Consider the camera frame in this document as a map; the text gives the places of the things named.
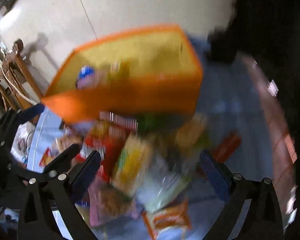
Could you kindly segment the pink snack packet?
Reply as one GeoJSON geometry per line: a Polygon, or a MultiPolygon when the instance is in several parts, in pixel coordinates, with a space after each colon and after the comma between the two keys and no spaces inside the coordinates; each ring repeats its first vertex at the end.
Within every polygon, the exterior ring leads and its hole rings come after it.
{"type": "Polygon", "coordinates": [[[90,225],[97,227],[125,215],[133,207],[132,199],[96,177],[88,187],[90,198],[90,225]]]}

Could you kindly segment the blue snack bag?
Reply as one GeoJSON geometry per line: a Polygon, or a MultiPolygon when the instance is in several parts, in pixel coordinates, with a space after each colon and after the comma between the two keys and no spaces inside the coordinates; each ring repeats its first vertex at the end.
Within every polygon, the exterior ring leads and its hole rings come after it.
{"type": "Polygon", "coordinates": [[[90,66],[83,66],[76,80],[76,88],[84,89],[88,87],[94,87],[98,84],[98,75],[96,70],[90,66]]]}

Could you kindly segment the red chocolate bar wrapper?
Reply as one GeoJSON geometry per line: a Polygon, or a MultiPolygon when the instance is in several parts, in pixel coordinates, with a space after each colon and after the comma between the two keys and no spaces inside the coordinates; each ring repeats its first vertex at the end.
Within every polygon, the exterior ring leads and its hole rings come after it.
{"type": "Polygon", "coordinates": [[[238,149],[241,142],[241,136],[237,132],[232,132],[211,150],[211,155],[218,163],[224,163],[238,149]]]}

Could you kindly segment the red snack bag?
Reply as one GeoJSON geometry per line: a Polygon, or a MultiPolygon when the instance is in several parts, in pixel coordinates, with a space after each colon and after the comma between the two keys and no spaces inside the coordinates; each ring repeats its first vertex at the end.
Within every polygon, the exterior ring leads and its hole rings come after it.
{"type": "Polygon", "coordinates": [[[84,137],[80,155],[87,158],[91,152],[97,151],[101,156],[101,165],[97,174],[106,182],[110,182],[112,170],[121,154],[130,131],[106,121],[97,121],[84,137]]]}

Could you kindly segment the orange white snack packet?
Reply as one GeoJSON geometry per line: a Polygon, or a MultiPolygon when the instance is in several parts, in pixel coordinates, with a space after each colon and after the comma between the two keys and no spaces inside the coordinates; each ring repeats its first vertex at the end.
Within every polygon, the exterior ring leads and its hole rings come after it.
{"type": "Polygon", "coordinates": [[[188,215],[189,202],[166,207],[155,213],[143,211],[141,217],[147,228],[151,239],[157,239],[159,235],[169,229],[182,229],[183,237],[186,230],[192,229],[192,224],[188,215]]]}

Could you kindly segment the clear white candy bag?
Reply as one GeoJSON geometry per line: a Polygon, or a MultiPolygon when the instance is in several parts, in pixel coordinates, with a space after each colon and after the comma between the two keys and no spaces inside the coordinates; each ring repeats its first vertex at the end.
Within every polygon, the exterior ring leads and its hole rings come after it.
{"type": "Polygon", "coordinates": [[[148,212],[154,213],[174,201],[189,182],[178,172],[170,171],[166,160],[155,155],[136,198],[148,212]]]}

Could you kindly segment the cracker pack green label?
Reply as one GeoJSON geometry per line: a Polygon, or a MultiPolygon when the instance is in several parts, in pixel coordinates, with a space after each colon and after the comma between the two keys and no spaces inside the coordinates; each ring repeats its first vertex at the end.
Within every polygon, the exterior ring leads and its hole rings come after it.
{"type": "Polygon", "coordinates": [[[144,180],[154,154],[151,143],[134,134],[129,135],[113,168],[113,187],[133,197],[144,180]]]}

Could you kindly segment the green snack packet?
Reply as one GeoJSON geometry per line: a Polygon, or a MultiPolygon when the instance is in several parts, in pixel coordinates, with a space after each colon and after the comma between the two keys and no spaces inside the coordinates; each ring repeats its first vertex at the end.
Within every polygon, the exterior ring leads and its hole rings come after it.
{"type": "Polygon", "coordinates": [[[153,132],[167,126],[167,114],[140,114],[136,117],[139,132],[153,132]]]}

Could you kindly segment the white plastic bag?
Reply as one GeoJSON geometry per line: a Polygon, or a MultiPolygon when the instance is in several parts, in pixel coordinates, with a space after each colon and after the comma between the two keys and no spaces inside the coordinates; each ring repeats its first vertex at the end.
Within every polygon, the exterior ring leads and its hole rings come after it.
{"type": "Polygon", "coordinates": [[[30,147],[35,130],[36,126],[29,121],[19,125],[13,140],[11,154],[16,161],[20,162],[24,166],[26,166],[28,162],[30,147]]]}

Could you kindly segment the brown wooden chair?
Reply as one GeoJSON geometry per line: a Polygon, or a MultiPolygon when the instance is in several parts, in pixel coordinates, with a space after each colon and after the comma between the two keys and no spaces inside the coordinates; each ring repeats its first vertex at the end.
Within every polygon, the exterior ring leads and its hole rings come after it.
{"type": "Polygon", "coordinates": [[[40,103],[42,91],[28,70],[21,52],[24,44],[17,39],[9,51],[2,50],[0,65],[0,94],[5,110],[25,110],[40,103]]]}

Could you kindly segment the pink patterned cloth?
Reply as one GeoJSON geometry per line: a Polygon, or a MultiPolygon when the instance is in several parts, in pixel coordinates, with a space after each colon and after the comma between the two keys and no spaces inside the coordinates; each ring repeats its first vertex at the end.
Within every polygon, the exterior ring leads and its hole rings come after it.
{"type": "Polygon", "coordinates": [[[239,58],[244,62],[261,100],[261,107],[271,140],[272,181],[279,200],[282,217],[287,218],[293,212],[295,200],[294,163],[297,156],[284,111],[277,99],[279,89],[274,80],[269,81],[266,78],[260,66],[251,56],[241,54],[239,58]]]}

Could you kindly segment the blue tablecloth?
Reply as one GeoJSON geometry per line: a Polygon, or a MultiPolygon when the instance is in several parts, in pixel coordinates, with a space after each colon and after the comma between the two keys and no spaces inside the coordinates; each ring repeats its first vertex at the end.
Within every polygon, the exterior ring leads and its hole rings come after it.
{"type": "MultiPolygon", "coordinates": [[[[203,64],[204,78],[197,111],[207,115],[207,131],[213,146],[217,146],[231,131],[241,136],[239,148],[226,161],[232,173],[245,179],[261,181],[273,178],[272,147],[269,130],[261,107],[257,88],[246,65],[237,57],[230,66],[208,63],[204,52],[210,44],[202,36],[188,36],[203,64]]],[[[39,162],[59,131],[61,119],[49,109],[40,115],[33,136],[27,168],[42,172],[39,162]]],[[[194,179],[186,192],[192,230],[185,239],[203,239],[221,213],[224,202],[203,178],[194,179]]],[[[143,220],[121,217],[105,226],[93,229],[98,239],[151,239],[143,220]]]]}

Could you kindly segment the orange cardboard box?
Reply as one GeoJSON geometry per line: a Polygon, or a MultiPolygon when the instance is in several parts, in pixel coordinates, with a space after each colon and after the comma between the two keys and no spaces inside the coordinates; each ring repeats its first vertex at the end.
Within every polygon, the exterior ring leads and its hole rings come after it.
{"type": "Polygon", "coordinates": [[[42,103],[65,122],[117,114],[191,115],[203,80],[203,68],[183,29],[161,24],[124,30],[76,47],[53,78],[42,103]],[[92,88],[76,88],[83,66],[99,69],[126,63],[129,74],[92,88]]]}

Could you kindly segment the dark carved wooden furniture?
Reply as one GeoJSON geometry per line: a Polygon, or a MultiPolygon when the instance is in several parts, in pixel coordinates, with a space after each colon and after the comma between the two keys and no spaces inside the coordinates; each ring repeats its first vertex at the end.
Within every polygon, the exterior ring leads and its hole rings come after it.
{"type": "Polygon", "coordinates": [[[226,29],[208,38],[211,62],[232,63],[237,53],[253,56],[279,88],[288,130],[296,150],[296,217],[287,229],[300,239],[300,0],[234,0],[226,29]]]}

